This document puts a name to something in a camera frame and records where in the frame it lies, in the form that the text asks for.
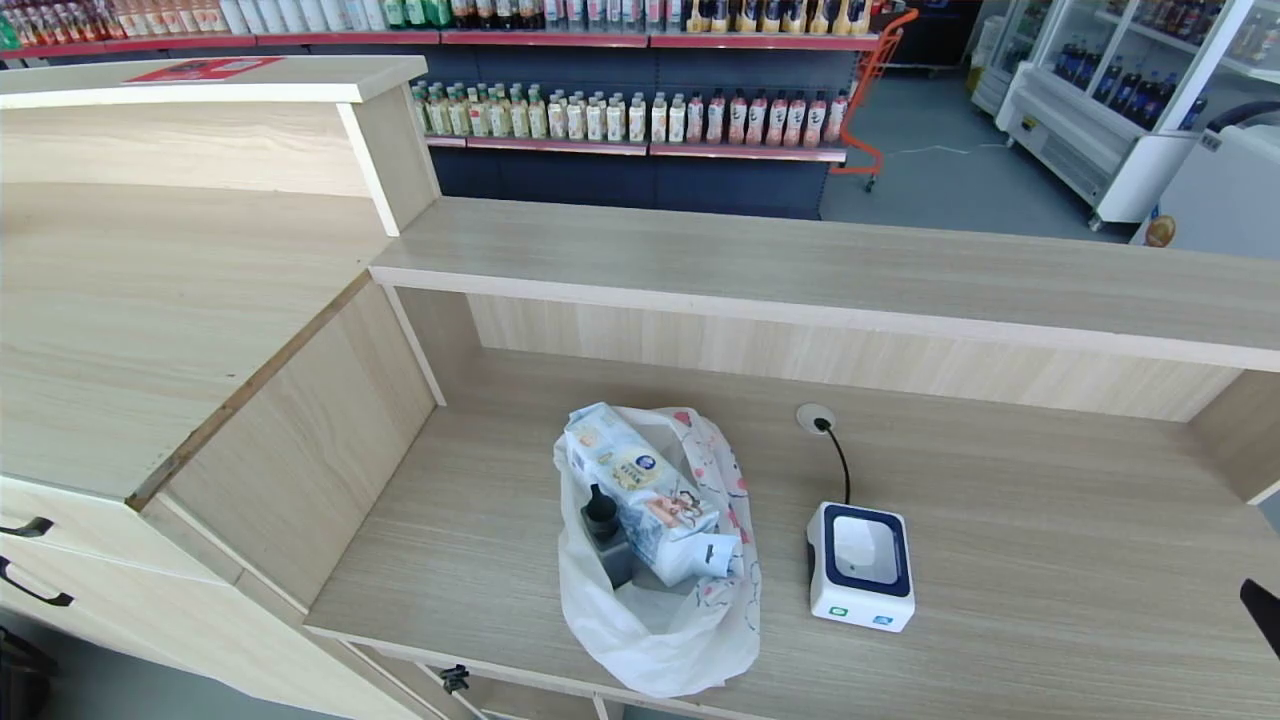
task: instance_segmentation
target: glass door refrigerator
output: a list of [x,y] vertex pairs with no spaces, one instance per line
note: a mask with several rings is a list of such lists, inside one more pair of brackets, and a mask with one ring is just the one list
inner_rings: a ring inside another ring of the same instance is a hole
[[1088,201],[1089,227],[1139,223],[1196,145],[1212,86],[1228,100],[1215,76],[1280,79],[1276,10],[1276,0],[1055,0],[996,126]]
[[1000,110],[1018,64],[1030,58],[1051,5],[1052,0],[1014,0],[1009,8],[991,61],[982,70],[978,87],[970,96],[973,104],[988,115]]

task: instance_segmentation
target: black cable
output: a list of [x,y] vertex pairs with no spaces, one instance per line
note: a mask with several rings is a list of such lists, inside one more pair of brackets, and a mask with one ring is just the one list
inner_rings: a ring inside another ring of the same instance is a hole
[[849,505],[849,462],[845,460],[845,448],[840,447],[840,441],[836,439],[836,433],[831,432],[831,423],[826,418],[818,418],[813,421],[813,425],[827,433],[831,442],[836,443],[836,452],[840,454],[840,466],[845,469],[845,505]]

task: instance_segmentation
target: plastic bag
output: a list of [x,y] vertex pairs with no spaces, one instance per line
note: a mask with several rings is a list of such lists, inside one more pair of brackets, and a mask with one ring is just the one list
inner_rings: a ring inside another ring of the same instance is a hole
[[760,653],[760,562],[751,530],[746,484],[737,460],[712,421],[687,407],[632,410],[620,415],[672,465],[694,480],[703,502],[719,511],[716,532],[742,536],[728,578],[699,578],[686,596],[627,583],[616,592],[588,538],[579,509],[589,500],[566,457],[561,471],[561,609],[586,652],[627,688],[677,697],[723,685]]

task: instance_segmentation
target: shopping cart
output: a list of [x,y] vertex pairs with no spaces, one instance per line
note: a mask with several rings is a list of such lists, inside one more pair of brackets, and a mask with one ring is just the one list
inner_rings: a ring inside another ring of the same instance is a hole
[[849,160],[845,160],[842,164],[832,168],[831,172],[837,176],[870,176],[867,178],[867,184],[863,186],[863,190],[867,192],[870,192],[876,187],[876,178],[879,177],[881,168],[884,167],[884,154],[854,137],[849,127],[858,114],[858,108],[867,104],[872,86],[884,74],[884,68],[893,59],[893,51],[897,50],[897,44],[902,41],[902,26],[914,20],[919,14],[919,10],[910,8],[900,17],[890,20],[881,29],[879,42],[876,44],[876,49],[863,54],[858,60],[858,72],[854,73],[854,91],[849,99],[849,111],[845,113],[845,122],[840,126],[840,138],[845,145],[870,155],[872,163],[869,165],[849,167]]

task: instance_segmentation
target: black drawer handle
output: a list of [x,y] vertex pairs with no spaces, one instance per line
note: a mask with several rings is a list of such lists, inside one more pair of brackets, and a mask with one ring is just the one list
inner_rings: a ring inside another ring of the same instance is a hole
[[49,528],[54,527],[54,521],[49,518],[32,518],[29,523],[20,528],[0,528],[0,533],[6,536],[18,536],[19,538],[38,538],[40,536],[49,532]]
[[28,591],[27,588],[19,585],[18,583],[14,582],[13,578],[9,577],[9,559],[5,557],[5,556],[3,556],[3,555],[0,555],[0,580],[4,580],[6,583],[9,583],[10,585],[20,589],[22,592],[29,594],[31,597],[33,597],[33,598],[36,598],[36,600],[38,600],[41,602],[46,602],[46,603],[56,606],[56,607],[67,607],[68,605],[72,603],[73,600],[76,600],[74,597],[72,597],[72,596],[69,596],[69,594],[67,594],[64,592],[58,593],[56,597],[40,597],[38,594],[36,594],[36,593]]

